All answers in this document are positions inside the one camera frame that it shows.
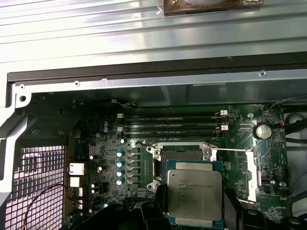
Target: metal panel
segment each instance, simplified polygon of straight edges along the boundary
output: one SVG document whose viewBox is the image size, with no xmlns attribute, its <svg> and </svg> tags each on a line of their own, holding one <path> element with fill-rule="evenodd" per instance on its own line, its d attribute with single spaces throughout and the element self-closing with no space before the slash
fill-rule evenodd
<svg viewBox="0 0 307 230">
<path fill-rule="evenodd" d="M 47 187 L 64 181 L 64 146 L 22 148 L 14 172 L 11 196 L 6 202 L 5 229 L 22 229 L 29 205 L 26 229 L 58 230 L 62 225 L 63 187 Z"/>
<path fill-rule="evenodd" d="M 164 17 L 161 0 L 0 3 L 0 69 L 59 69 L 306 51 L 307 1 Z"/>
</svg>

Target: ventilation grille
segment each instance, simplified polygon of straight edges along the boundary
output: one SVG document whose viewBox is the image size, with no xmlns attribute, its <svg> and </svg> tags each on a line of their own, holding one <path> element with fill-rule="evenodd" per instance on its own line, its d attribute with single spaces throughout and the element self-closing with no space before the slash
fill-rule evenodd
<svg viewBox="0 0 307 230">
<path fill-rule="evenodd" d="M 21 149 L 12 194 L 6 205 L 6 230 L 21 230 L 27 206 L 45 188 L 64 183 L 64 146 Z M 62 225 L 63 187 L 42 194 L 28 212 L 27 230 L 58 230 Z"/>
</svg>

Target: black cable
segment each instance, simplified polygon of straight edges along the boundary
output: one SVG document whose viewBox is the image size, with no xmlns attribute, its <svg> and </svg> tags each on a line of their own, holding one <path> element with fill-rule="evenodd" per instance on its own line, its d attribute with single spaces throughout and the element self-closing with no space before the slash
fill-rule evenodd
<svg viewBox="0 0 307 230">
<path fill-rule="evenodd" d="M 307 128 L 307 119 L 304 119 L 304 120 L 288 125 L 287 127 L 285 127 L 285 133 L 286 135 L 288 135 L 291 133 L 301 131 L 305 128 Z"/>
<path fill-rule="evenodd" d="M 287 142 L 291 143 L 297 143 L 297 144 L 307 144 L 307 140 L 300 140 L 300 139 L 294 139 L 294 138 L 286 138 Z"/>
<path fill-rule="evenodd" d="M 307 95 L 300 95 L 300 96 L 295 96 L 295 97 L 289 97 L 289 98 L 286 98 L 286 99 L 283 99 L 281 101 L 278 101 L 278 102 L 275 102 L 274 104 L 272 104 L 270 107 L 269 107 L 269 111 L 271 111 L 275 106 L 279 105 L 279 104 L 282 104 L 284 102 L 288 102 L 288 101 L 292 101 L 292 100 L 295 100 L 295 99 L 299 99 L 299 98 L 303 98 L 303 97 L 307 97 Z"/>
<path fill-rule="evenodd" d="M 307 213 L 298 216 L 299 219 L 307 219 Z"/>
<path fill-rule="evenodd" d="M 290 186 L 290 193 L 293 193 L 294 190 L 294 185 L 296 185 L 297 182 L 299 182 L 299 180 L 304 177 L 307 174 L 307 169 L 301 171 L 299 173 L 299 175 L 297 175 L 296 179 L 293 181 L 293 183 Z"/>
<path fill-rule="evenodd" d="M 295 202 L 303 200 L 307 198 L 307 191 L 303 191 L 300 194 L 294 196 L 291 200 L 288 200 L 286 202 L 286 214 L 288 217 L 292 217 L 293 213 L 292 213 L 292 206 Z"/>
</svg>

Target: screw hole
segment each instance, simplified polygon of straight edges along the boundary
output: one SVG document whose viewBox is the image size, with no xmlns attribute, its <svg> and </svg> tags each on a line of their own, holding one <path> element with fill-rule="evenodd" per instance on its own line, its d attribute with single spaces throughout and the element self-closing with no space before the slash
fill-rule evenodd
<svg viewBox="0 0 307 230">
<path fill-rule="evenodd" d="M 26 99 L 27 99 L 26 96 L 21 96 L 21 97 L 19 98 L 19 100 L 20 100 L 21 102 L 25 102 Z"/>
</svg>

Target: motherboard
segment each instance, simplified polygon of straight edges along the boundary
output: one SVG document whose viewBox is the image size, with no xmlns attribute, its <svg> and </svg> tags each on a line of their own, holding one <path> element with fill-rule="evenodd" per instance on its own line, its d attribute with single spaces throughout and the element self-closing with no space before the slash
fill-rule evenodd
<svg viewBox="0 0 307 230">
<path fill-rule="evenodd" d="M 281 107 L 268 111 L 263 104 L 86 111 L 80 135 L 70 140 L 68 186 L 93 205 L 71 204 L 66 223 L 75 226 L 110 204 L 134 209 L 152 201 L 156 188 L 171 181 L 173 160 L 217 161 L 222 189 L 233 188 L 243 205 L 279 221 L 289 194 L 282 119 Z"/>
</svg>

